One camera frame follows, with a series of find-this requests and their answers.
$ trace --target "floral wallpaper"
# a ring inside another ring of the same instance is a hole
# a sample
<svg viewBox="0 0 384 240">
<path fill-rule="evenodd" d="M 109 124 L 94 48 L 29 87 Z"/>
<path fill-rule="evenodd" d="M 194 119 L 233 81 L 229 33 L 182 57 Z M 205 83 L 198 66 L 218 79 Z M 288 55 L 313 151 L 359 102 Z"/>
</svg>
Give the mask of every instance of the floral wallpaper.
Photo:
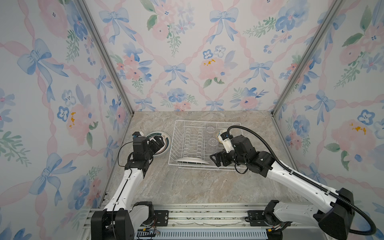
<svg viewBox="0 0 384 240">
<path fill-rule="evenodd" d="M 276 114 L 300 171 L 352 191 L 378 227 L 349 239 L 384 239 L 383 25 L 384 0 L 347 0 Z"/>
<path fill-rule="evenodd" d="M 129 113 L 72 1 L 2 1 L 0 28 L 0 240 L 76 238 Z"/>
<path fill-rule="evenodd" d="M 86 3 L 135 111 L 239 111 L 273 108 L 332 0 Z"/>
</svg>

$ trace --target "ceramic plate with green rim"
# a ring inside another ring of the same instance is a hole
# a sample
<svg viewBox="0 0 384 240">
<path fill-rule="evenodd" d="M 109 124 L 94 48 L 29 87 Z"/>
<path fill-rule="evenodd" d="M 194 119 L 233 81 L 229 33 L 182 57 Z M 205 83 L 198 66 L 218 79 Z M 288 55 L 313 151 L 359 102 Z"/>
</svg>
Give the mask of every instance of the ceramic plate with green rim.
<svg viewBox="0 0 384 240">
<path fill-rule="evenodd" d="M 155 153 L 153 155 L 153 157 L 161 157 L 165 153 L 167 153 L 168 150 L 170 149 L 170 141 L 171 141 L 170 136 L 168 134 L 166 134 L 165 132 L 161 132 L 161 131 L 151 132 L 150 134 L 147 135 L 147 137 L 150 140 L 152 140 L 154 136 L 163 137 L 164 147 L 162 147 L 160 150 L 157 151 L 157 153 Z"/>
</svg>

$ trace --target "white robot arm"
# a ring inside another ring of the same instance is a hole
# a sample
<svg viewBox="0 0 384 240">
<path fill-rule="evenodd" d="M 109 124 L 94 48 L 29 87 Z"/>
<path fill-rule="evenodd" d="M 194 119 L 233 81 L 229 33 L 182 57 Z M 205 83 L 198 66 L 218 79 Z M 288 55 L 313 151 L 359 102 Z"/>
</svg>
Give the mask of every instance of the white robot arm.
<svg viewBox="0 0 384 240">
<path fill-rule="evenodd" d="M 269 152 L 257 152 L 250 140 L 243 135 L 233 137 L 232 128 L 246 130 L 260 139 Z M 150 225 L 154 219 L 154 208 L 151 202 L 136 203 L 128 212 L 137 187 L 145 177 L 153 159 L 164 143 L 161 137 L 149 140 L 140 132 L 133 134 L 133 159 L 125 166 L 123 179 L 111 201 L 103 211 L 94 213 L 91 219 L 92 240 L 134 239 L 141 224 Z M 230 164 L 245 165 L 247 170 L 275 180 L 310 201 L 312 205 L 300 205 L 271 200 L 263 214 L 258 217 L 248 217 L 246 221 L 265 222 L 269 226 L 280 226 L 268 229 L 275 234 L 282 231 L 291 222 L 303 223 L 319 227 L 326 234 L 336 239 L 347 239 L 348 233 L 372 235 L 376 232 L 373 221 L 363 211 L 353 205 L 353 194 L 342 188 L 336 190 L 317 182 L 291 169 L 280 161 L 270 146 L 257 133 L 242 126 L 231 126 L 219 135 L 225 147 L 220 152 L 210 156 L 217 167 Z M 351 230 L 355 212 L 362 215 L 369 223 L 368 231 Z"/>
</svg>

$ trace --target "white wire dish rack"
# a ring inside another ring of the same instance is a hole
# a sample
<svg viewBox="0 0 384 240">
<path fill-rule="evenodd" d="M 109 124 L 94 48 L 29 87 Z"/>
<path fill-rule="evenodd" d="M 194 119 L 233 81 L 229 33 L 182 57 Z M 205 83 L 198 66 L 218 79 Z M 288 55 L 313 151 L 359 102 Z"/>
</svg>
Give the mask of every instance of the white wire dish rack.
<svg viewBox="0 0 384 240">
<path fill-rule="evenodd" d="M 217 137 L 222 129 L 226 129 L 232 125 L 241 126 L 241 123 L 176 120 L 168 164 L 178 166 L 179 168 L 234 171 L 234 164 L 226 167 L 217 167 L 209 158 L 211 154 L 224 149 L 223 144 L 218 142 Z M 234 128 L 231 130 L 231 134 L 237 136 L 243 134 L 243 130 Z M 200 158 L 206 161 L 209 165 L 191 162 L 176 162 L 176 160 L 183 157 Z"/>
</svg>

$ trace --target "gray marble surface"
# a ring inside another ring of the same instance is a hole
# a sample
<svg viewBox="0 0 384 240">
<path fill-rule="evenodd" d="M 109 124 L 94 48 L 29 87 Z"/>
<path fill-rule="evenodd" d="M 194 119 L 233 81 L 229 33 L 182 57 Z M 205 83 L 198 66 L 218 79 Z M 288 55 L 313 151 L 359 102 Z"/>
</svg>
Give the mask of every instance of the gray marble surface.
<svg viewBox="0 0 384 240">
<path fill-rule="evenodd" d="M 171 137 L 175 120 L 240 122 L 263 137 L 279 159 L 290 165 L 282 143 L 267 111 L 223 112 L 135 112 L 124 142 L 132 141 L 132 133 L 148 134 L 163 131 Z M 257 151 L 266 147 L 253 135 L 244 131 Z M 127 144 L 120 153 L 120 165 L 125 165 L 132 152 Z M 169 153 L 157 157 L 151 164 L 136 192 L 133 202 L 152 201 L 154 204 L 200 204 L 200 203 L 268 203 L 272 199 L 284 202 L 306 201 L 303 197 L 282 184 L 248 171 L 182 169 L 168 165 Z M 123 167 L 116 167 L 109 189 L 109 197 L 116 191 Z"/>
</svg>

